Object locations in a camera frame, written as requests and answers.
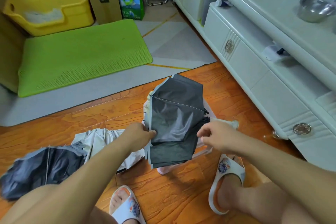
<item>white slipper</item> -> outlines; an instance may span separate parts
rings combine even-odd
[[[129,192],[129,197],[111,214],[112,198],[120,189],[126,189]],[[146,224],[145,219],[139,207],[137,198],[133,191],[126,185],[119,187],[112,195],[110,202],[110,213],[118,224],[124,223],[126,220],[137,220],[140,224]]]
[[[217,203],[217,193],[218,189],[221,187],[221,184],[218,184],[220,179],[227,174],[235,174],[239,177],[241,184],[243,185],[245,179],[245,167],[241,166],[234,160],[230,159],[225,154],[222,154],[219,158],[218,168],[216,171],[215,180],[212,183],[210,193],[209,193],[209,205],[210,208],[219,215],[224,215],[228,211],[221,212],[220,207]]]

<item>lime green perforated mat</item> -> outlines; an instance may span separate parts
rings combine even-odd
[[[18,95],[54,90],[152,61],[130,19],[30,38],[24,45]]]

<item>chair leg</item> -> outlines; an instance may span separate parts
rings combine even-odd
[[[164,4],[166,4],[167,3],[167,1],[168,0],[165,0],[164,2],[160,2],[160,3],[155,3],[155,4],[153,4],[153,3],[148,3],[148,0],[146,0],[146,4],[148,5],[148,6],[154,6],[154,5],[164,5]]]

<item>metal bowl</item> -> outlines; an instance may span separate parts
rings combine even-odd
[[[334,15],[336,7],[324,0],[300,0],[298,17],[304,21],[317,23]]]

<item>orange wood grain floor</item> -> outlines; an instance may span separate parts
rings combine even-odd
[[[182,75],[204,84],[204,98],[220,119],[238,120],[240,131],[300,156],[288,141],[271,137],[272,128],[219,62],[186,71]],[[48,145],[70,144],[76,133],[93,128],[119,129],[142,120],[146,97],[163,79],[138,86],[13,127],[0,127],[0,174],[16,158]],[[244,214],[231,211],[218,216],[208,205],[220,153],[213,151],[189,161],[162,176],[151,170],[146,160],[113,178],[97,206],[108,211],[112,193],[118,186],[132,188],[148,224],[154,223],[258,223]],[[261,182],[248,163],[245,186]],[[13,203],[0,201],[0,218]]]

